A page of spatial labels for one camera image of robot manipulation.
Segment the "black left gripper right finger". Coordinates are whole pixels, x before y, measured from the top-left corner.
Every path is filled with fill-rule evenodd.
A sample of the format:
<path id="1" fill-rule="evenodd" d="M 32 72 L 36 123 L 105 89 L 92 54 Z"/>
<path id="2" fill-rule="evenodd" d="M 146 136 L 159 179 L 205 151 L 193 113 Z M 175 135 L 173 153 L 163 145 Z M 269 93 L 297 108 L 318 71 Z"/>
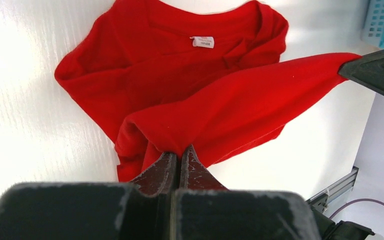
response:
<path id="1" fill-rule="evenodd" d="M 201 163 L 193 145 L 182 155 L 178 187 L 190 190 L 228 190 Z"/>

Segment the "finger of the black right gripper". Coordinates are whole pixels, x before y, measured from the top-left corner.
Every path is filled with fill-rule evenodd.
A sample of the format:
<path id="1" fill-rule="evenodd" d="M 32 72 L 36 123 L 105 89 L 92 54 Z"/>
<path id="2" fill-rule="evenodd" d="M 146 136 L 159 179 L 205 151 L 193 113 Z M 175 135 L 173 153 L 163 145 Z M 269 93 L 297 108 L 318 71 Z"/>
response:
<path id="1" fill-rule="evenodd" d="M 344 63 L 338 74 L 384 96 L 384 49 Z"/>

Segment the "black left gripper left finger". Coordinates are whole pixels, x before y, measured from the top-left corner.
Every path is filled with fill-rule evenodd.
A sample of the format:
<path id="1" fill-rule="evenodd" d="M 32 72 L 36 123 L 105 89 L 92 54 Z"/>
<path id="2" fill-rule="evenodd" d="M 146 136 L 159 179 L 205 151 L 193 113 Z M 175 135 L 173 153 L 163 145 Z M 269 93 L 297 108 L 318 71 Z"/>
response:
<path id="1" fill-rule="evenodd" d="M 177 156 L 163 153 L 156 162 L 146 168 L 130 182 L 147 196 L 166 195 L 175 185 L 177 174 Z"/>

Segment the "red t-shirt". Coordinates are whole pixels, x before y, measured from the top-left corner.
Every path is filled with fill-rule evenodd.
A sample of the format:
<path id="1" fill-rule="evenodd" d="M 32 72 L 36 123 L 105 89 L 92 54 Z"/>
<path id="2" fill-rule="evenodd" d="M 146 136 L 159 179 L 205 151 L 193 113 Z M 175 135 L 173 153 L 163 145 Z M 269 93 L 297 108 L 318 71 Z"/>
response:
<path id="1" fill-rule="evenodd" d="M 120 182 L 188 146 L 209 167 L 277 138 L 359 58 L 339 52 L 282 62 L 288 28 L 256 0 L 206 15 L 159 0 L 117 0 L 54 76 L 114 143 Z"/>

